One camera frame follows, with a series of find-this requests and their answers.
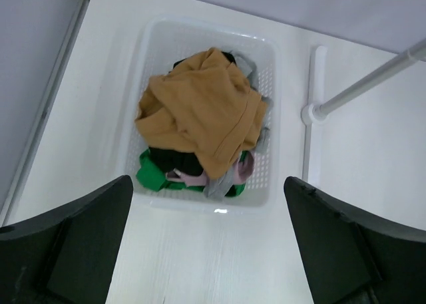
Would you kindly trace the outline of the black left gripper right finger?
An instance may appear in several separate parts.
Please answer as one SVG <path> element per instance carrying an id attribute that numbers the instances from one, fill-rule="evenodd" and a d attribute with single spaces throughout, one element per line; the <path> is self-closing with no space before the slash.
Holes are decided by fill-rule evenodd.
<path id="1" fill-rule="evenodd" d="M 425 231 L 293 176 L 284 194 L 314 303 L 425 302 Z"/>

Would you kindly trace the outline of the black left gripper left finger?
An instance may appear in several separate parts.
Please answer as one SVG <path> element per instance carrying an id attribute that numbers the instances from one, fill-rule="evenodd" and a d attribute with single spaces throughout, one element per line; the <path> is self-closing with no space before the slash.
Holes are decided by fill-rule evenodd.
<path id="1" fill-rule="evenodd" d="M 1 228 L 2 303 L 105 303 L 133 184 L 123 175 Z"/>

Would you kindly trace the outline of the green tank top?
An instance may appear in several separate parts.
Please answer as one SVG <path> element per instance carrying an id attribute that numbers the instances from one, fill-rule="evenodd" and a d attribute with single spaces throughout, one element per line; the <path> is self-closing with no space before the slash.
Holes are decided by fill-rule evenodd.
<path id="1" fill-rule="evenodd" d="M 166 173 L 163 173 L 150 159 L 149 150 L 144 151 L 140 155 L 139 162 L 140 169 L 136 173 L 136 179 L 144 188 L 153 192 L 159 192 L 161 190 L 191 190 L 195 192 L 203 192 L 206 187 L 187 187 L 184 183 L 168 181 L 166 179 Z M 225 197 L 234 198 L 239 196 L 244 191 L 246 182 L 240 185 L 232 184 L 225 194 Z"/>

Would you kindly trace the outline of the pink tank top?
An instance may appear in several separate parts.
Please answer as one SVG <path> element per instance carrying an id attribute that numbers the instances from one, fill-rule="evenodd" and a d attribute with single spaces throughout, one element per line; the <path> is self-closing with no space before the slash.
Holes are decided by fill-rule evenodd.
<path id="1" fill-rule="evenodd" d="M 240 160 L 232 166 L 234 171 L 233 185 L 244 184 L 253 174 L 255 165 L 255 156 L 252 151 L 244 151 L 241 153 Z M 187 187 L 205 186 L 208 177 L 205 172 L 200 176 L 189 176 L 177 169 L 166 173 L 166 179 L 171 182 L 184 183 Z"/>

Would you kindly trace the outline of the grey tank top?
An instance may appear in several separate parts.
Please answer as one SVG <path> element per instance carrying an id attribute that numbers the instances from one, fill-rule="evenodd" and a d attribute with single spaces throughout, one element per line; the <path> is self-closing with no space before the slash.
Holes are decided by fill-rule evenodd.
<path id="1" fill-rule="evenodd" d="M 238 51 L 230 51 L 229 54 L 234 57 L 236 66 L 248 79 L 251 88 L 258 92 L 260 83 L 258 69 L 255 62 L 249 57 L 247 57 L 244 53 Z M 268 107 L 265 113 L 265 117 L 262 121 L 262 127 L 257 143 L 254 149 L 249 150 L 252 151 L 254 155 L 255 153 L 264 154 L 266 152 L 268 141 L 270 138 L 270 128 L 267 126 L 266 117 L 271 111 L 274 105 L 274 101 L 270 97 L 264 95 L 262 95 L 262 100 L 268 105 Z M 222 201 L 225 198 L 225 194 L 232 185 L 233 177 L 234 171 L 231 167 L 221 178 L 218 178 L 217 180 L 211 180 L 210 178 L 208 178 L 208 184 L 206 185 L 203 191 L 204 195 L 208 199 Z"/>

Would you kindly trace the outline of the black tank top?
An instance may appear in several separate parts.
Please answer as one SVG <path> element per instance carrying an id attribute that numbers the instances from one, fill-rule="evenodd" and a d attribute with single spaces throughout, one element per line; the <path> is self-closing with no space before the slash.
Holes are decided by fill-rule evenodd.
<path id="1" fill-rule="evenodd" d="M 150 159 L 164 173 L 177 169 L 189 176 L 200 176 L 204 171 L 194 153 L 166 150 L 151 146 L 149 147 L 149 152 Z"/>

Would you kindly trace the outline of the brown tank top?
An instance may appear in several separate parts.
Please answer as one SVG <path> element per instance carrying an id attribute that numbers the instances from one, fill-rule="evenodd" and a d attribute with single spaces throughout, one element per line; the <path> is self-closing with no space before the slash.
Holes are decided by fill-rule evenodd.
<path id="1" fill-rule="evenodd" d="M 150 147 L 193 153 L 218 179 L 256 146 L 268 107 L 236 64 L 211 48 L 151 76 L 134 123 Z"/>

